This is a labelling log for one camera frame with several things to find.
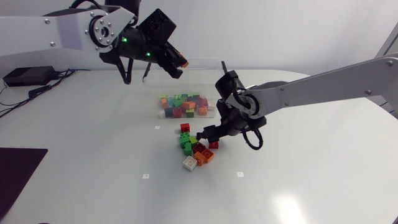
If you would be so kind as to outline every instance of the black box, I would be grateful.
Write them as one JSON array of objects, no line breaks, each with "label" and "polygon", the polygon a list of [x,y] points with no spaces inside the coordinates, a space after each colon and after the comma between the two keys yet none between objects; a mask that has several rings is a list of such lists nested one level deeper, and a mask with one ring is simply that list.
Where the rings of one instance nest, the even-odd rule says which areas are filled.
[{"label": "black box", "polygon": [[54,71],[52,66],[16,68],[3,80],[8,86],[46,85]]}]

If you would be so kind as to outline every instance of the white table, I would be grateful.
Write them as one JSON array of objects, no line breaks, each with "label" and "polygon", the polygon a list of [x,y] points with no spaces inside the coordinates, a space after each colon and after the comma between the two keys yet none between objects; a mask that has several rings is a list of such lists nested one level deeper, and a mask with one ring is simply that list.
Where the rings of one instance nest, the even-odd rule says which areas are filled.
[{"label": "white table", "polygon": [[[143,71],[135,73],[125,85],[117,71],[79,72],[0,119],[0,147],[49,149],[2,223],[390,224],[398,216],[398,121],[369,100],[276,111],[260,151],[228,136],[190,172],[179,125],[196,133],[220,116],[158,119]],[[305,76],[237,73],[247,86]],[[31,88],[10,88],[0,101],[23,100]]]}]

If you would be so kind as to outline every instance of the pile of lego bricks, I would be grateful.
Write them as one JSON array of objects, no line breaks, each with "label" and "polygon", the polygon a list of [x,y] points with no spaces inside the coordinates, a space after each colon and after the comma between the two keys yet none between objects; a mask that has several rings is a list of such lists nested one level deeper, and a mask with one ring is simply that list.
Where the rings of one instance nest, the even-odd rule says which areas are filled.
[{"label": "pile of lego bricks", "polygon": [[209,149],[218,149],[218,141],[209,143],[209,148],[198,142],[196,136],[190,135],[189,123],[181,124],[180,146],[187,158],[183,165],[192,171],[197,165],[202,166],[214,158],[214,153]]},{"label": "pile of lego bricks", "polygon": [[160,104],[164,109],[166,118],[193,118],[195,112],[197,115],[206,116],[209,110],[216,109],[214,101],[208,101],[207,98],[200,96],[199,93],[174,95],[168,97],[166,94],[160,96]]}]

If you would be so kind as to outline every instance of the white wall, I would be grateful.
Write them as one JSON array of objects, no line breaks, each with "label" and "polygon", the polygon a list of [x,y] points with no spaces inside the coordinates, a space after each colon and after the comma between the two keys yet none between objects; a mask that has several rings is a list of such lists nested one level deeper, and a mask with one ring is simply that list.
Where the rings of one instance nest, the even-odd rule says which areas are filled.
[{"label": "white wall", "polygon": [[[1,0],[0,16],[41,16],[72,2]],[[232,69],[310,75],[373,58],[398,22],[393,0],[142,0],[140,21],[157,7],[176,23],[170,42],[188,59],[219,58]],[[54,50],[0,57],[0,77],[16,67],[39,65],[116,69],[95,53]]]}]

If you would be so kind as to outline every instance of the clear plastic container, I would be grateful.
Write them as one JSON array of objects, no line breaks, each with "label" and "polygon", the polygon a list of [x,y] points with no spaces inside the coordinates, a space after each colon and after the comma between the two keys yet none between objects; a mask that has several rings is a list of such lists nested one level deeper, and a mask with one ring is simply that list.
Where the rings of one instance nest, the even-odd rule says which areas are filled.
[{"label": "clear plastic container", "polygon": [[[188,61],[189,66],[182,69],[183,73],[179,79],[172,78],[158,65],[152,65],[148,76],[143,80],[144,86],[150,90],[154,103],[157,105],[154,113],[158,114],[160,119],[191,117],[192,111],[187,113],[186,110],[192,105],[188,107],[187,104],[179,104],[184,103],[184,96],[188,95],[188,97],[194,98],[197,93],[200,98],[195,96],[193,117],[214,118],[216,116],[216,99],[220,96],[218,96],[215,83],[224,75],[221,61],[213,58]],[[167,95],[167,106],[164,105],[164,101],[162,104],[162,98],[165,95]],[[206,105],[203,104],[203,99],[207,101]],[[176,109],[180,109],[181,116],[178,115]]]}]

